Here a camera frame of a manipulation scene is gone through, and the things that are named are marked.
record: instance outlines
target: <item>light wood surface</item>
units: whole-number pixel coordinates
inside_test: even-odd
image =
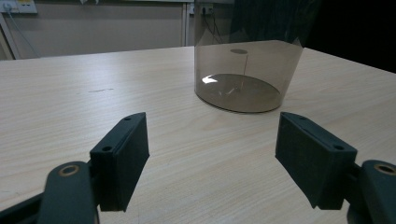
[[[194,94],[193,48],[0,62],[0,209],[43,190],[48,172],[146,111],[151,157],[127,212],[102,223],[347,223],[313,210],[275,159],[280,111],[369,159],[396,163],[396,75],[305,49],[283,105],[258,115]]]

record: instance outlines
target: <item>wall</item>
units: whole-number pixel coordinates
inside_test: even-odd
[[[182,45],[182,3],[84,5],[36,3],[35,15],[13,14],[41,57]],[[8,15],[7,27],[21,58],[35,58]]]

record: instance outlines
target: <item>transparent container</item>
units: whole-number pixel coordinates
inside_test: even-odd
[[[195,93],[234,112],[278,108],[320,0],[195,0]]]

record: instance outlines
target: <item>wooden tabletop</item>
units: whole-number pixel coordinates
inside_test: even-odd
[[[283,105],[241,115],[194,93],[193,48],[0,62],[0,210],[42,192],[48,172],[147,112],[151,157],[127,212],[102,223],[347,223],[312,209],[275,158],[281,111],[359,153],[396,163],[396,75],[305,49]]]

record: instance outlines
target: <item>table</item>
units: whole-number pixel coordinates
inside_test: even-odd
[[[396,163],[396,75],[305,49],[283,105],[241,115],[193,91],[193,48],[0,62],[0,209],[42,192],[48,172],[147,112],[151,157],[127,212],[102,223],[346,223],[313,210],[275,159],[280,111]]]

